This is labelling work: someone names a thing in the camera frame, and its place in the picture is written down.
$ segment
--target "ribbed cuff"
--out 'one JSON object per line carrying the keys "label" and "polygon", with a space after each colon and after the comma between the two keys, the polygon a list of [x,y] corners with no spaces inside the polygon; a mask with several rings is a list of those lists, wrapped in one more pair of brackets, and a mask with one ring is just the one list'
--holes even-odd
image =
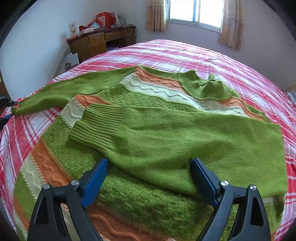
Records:
{"label": "ribbed cuff", "polygon": [[91,104],[84,110],[69,133],[69,139],[103,151],[108,148],[113,134],[119,129],[126,108],[104,104]]}

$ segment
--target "plaid bedsheet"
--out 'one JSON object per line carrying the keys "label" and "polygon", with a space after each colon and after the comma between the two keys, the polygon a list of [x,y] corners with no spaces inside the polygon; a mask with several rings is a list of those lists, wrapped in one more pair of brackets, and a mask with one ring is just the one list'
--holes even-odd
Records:
{"label": "plaid bedsheet", "polygon": [[[92,57],[56,77],[51,83],[92,71],[136,64],[169,72],[194,69],[204,79],[214,74],[236,90],[246,103],[264,111],[273,123],[281,125],[288,191],[281,226],[276,235],[276,240],[280,240],[296,217],[296,110],[284,92],[255,70],[223,54],[170,40],[139,43]],[[13,116],[0,133],[0,192],[10,219],[14,184],[22,162],[61,110],[51,108],[31,115]],[[10,108],[5,110],[3,116],[8,113]]]}

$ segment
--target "metal screw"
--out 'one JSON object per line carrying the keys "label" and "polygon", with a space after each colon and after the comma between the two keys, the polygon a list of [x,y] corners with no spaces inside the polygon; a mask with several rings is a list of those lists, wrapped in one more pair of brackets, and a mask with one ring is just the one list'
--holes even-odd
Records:
{"label": "metal screw", "polygon": [[73,180],[72,182],[71,182],[71,185],[72,186],[77,186],[79,184],[79,181],[78,180]]}
{"label": "metal screw", "polygon": [[46,190],[46,189],[49,189],[49,188],[50,188],[50,185],[49,185],[49,184],[44,184],[44,185],[43,185],[43,189]]}
{"label": "metal screw", "polygon": [[255,185],[253,185],[253,184],[250,185],[250,188],[251,188],[252,190],[254,190],[254,191],[257,190],[257,187],[256,187]]}
{"label": "metal screw", "polygon": [[224,181],[221,181],[220,183],[221,183],[221,185],[224,186],[224,187],[227,187],[227,186],[229,185],[229,182],[227,182],[227,181],[225,181],[225,180],[224,180]]}

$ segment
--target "wooden desk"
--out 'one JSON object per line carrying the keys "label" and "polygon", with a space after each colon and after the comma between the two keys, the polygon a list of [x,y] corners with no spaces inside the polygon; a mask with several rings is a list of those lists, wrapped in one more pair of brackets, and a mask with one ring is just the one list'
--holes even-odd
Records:
{"label": "wooden desk", "polygon": [[[11,100],[11,98],[10,98],[8,92],[7,92],[7,89],[5,87],[5,84],[3,82],[2,74],[1,74],[1,71],[0,71],[0,96],[5,96],[5,95],[8,96],[9,100]],[[5,107],[0,109],[0,115],[3,113],[4,110],[5,110]]]}
{"label": "wooden desk", "polygon": [[78,53],[79,62],[107,52],[109,46],[126,47],[136,43],[136,27],[97,28],[68,41],[72,53]]}

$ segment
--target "window frame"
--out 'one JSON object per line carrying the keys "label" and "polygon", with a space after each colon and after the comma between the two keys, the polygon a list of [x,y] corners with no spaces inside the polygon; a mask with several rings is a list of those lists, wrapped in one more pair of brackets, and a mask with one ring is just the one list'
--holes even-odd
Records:
{"label": "window frame", "polygon": [[[222,28],[222,23],[221,23],[221,27],[215,27],[209,24],[205,24],[205,23],[200,23],[200,3],[201,0],[193,0],[193,17],[192,17],[192,21],[187,21],[187,20],[180,20],[180,19],[170,19],[170,0],[166,0],[167,1],[167,22],[169,23],[181,23],[181,24],[187,24],[187,25],[193,25],[193,26],[199,26],[202,28],[207,28],[216,32],[221,32],[221,28]],[[199,4],[199,8],[198,8],[198,21],[195,21],[195,16],[196,16],[196,6],[197,4]]]}

